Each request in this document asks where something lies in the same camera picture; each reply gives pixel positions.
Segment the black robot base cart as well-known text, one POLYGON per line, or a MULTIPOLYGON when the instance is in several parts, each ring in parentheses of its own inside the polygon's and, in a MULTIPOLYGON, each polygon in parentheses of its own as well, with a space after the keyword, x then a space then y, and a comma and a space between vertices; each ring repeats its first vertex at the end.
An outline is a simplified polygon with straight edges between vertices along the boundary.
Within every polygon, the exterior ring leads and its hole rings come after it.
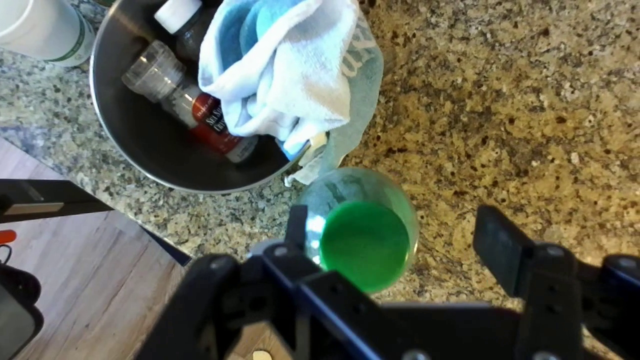
POLYGON ((188 256, 122 213, 7 223, 10 264, 35 274, 42 330, 17 360, 132 360, 188 256))

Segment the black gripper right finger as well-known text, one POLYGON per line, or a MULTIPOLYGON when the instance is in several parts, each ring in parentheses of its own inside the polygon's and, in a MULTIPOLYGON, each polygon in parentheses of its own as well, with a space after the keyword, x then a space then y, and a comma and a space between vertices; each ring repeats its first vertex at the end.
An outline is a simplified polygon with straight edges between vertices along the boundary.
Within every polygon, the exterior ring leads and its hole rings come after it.
POLYGON ((508 296, 522 296, 522 274, 535 243, 497 206, 481 206, 475 252, 508 296))

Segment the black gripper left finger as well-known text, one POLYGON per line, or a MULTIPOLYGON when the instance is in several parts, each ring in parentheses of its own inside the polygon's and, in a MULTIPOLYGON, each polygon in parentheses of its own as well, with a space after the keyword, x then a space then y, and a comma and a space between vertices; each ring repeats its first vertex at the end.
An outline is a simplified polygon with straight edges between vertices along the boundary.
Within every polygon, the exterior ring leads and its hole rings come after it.
POLYGON ((308 220, 308 208, 305 204, 297 204, 290 208, 285 245, 290 251, 297 251, 300 255, 307 252, 307 220, 308 220))

